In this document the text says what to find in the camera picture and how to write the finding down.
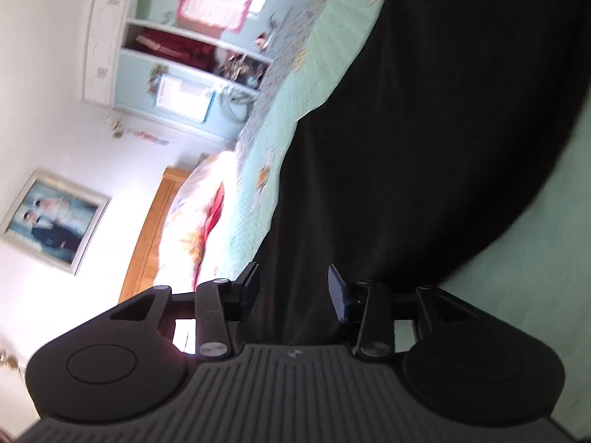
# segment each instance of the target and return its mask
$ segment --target black fabric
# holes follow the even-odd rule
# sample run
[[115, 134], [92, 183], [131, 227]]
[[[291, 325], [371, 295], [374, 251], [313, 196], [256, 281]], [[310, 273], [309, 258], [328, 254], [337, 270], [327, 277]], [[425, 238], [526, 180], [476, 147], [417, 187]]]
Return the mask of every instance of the black fabric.
[[329, 100], [298, 123], [255, 257], [249, 339], [337, 338], [330, 263], [406, 291], [502, 234], [581, 108], [590, 14], [587, 0], [386, 0]]

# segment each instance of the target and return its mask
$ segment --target floral pillow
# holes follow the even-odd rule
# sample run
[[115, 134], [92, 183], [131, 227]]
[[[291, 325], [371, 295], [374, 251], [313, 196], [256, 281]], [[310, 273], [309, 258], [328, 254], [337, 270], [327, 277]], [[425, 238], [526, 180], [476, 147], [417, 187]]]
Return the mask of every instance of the floral pillow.
[[174, 293], [193, 290], [212, 205], [233, 158], [230, 151], [207, 158], [179, 189], [164, 223], [155, 285], [168, 285]]

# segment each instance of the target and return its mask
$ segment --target framed wedding photo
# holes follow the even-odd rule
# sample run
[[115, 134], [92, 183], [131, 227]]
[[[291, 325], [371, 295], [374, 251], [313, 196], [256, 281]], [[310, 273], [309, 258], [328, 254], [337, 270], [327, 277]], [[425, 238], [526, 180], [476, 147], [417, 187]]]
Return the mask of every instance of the framed wedding photo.
[[44, 171], [35, 171], [2, 221], [0, 237], [76, 274], [109, 198]]

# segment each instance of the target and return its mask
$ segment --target wooden headboard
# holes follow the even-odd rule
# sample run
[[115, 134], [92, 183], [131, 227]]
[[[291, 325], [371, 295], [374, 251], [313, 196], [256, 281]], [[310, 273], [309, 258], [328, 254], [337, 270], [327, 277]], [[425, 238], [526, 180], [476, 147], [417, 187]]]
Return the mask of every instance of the wooden headboard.
[[191, 172], [168, 167], [156, 192], [146, 221], [135, 245], [123, 282], [119, 303], [150, 288], [158, 273], [158, 246], [166, 215], [178, 190]]

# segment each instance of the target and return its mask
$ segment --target man in dark suit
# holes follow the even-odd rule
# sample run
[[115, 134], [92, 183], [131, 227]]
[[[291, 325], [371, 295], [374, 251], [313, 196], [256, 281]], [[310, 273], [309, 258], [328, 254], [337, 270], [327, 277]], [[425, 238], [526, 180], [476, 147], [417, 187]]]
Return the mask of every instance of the man in dark suit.
[[82, 237], [69, 228], [51, 221], [47, 217], [37, 216], [33, 211], [27, 211], [24, 220], [33, 225], [31, 234], [43, 246], [64, 248], [75, 253], [82, 242]]

